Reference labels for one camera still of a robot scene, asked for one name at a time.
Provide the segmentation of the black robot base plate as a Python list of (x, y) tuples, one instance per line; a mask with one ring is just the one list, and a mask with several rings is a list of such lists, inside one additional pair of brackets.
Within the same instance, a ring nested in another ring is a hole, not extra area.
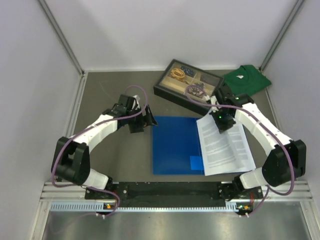
[(231, 182), (119, 182), (113, 183), (110, 191), (117, 194), (121, 201), (137, 200), (142, 197), (205, 197), (209, 200), (230, 201), (233, 199), (260, 200), (262, 188), (255, 187), (239, 194)]

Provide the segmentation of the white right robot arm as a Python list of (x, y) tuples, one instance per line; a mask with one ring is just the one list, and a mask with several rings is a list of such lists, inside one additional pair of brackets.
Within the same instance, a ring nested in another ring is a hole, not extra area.
[(245, 198), (253, 188), (278, 187), (306, 173), (307, 147), (302, 140), (293, 140), (282, 133), (258, 109), (245, 93), (235, 95), (229, 86), (217, 87), (210, 99), (212, 117), (220, 133), (231, 129), (239, 121), (260, 143), (267, 156), (262, 167), (236, 176), (232, 184), (234, 194)]

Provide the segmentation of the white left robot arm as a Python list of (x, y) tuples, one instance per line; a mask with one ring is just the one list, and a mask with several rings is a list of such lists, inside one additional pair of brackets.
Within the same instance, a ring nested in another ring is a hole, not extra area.
[(112, 108), (71, 137), (61, 137), (56, 144), (51, 174), (77, 186), (95, 188), (102, 198), (114, 191), (113, 179), (91, 168), (90, 153), (106, 137), (124, 126), (131, 134), (142, 133), (144, 128), (157, 126), (149, 105), (139, 104), (139, 96), (122, 94)]

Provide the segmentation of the blue plastic folder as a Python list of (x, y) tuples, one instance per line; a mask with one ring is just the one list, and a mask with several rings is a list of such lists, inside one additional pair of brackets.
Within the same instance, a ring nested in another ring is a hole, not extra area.
[(152, 128), (155, 175), (204, 175), (197, 117), (156, 116)]

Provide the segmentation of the white paper sheet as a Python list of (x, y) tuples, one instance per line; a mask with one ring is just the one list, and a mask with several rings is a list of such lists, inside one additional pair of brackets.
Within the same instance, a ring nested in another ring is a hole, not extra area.
[(243, 125), (236, 121), (220, 133), (213, 116), (196, 121), (204, 175), (245, 173), (256, 169)]

